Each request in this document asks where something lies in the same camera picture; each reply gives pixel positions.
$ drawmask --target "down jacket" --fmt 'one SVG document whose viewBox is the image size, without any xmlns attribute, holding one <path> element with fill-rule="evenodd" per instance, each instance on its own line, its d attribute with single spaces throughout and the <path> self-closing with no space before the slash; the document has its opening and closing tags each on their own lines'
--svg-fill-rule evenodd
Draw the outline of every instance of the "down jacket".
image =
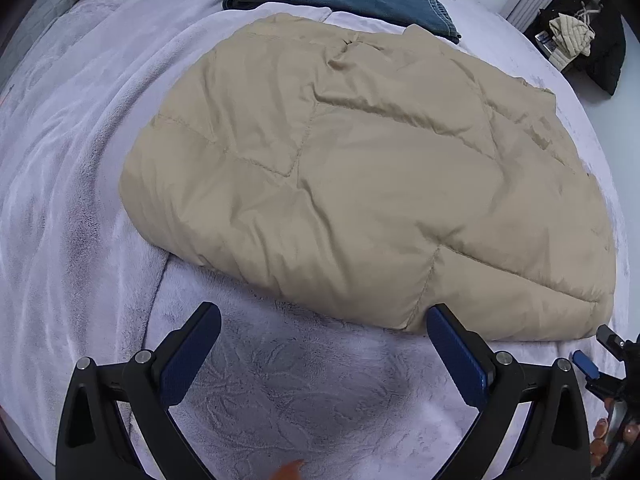
<svg viewBox="0 0 640 480">
<path fill-rule="evenodd" d="M 278 14 L 175 84 L 120 195 L 152 244 L 322 314 L 419 332 L 446 303 L 485 338 L 581 338 L 615 249 L 555 110 L 415 25 Z"/>
</svg>

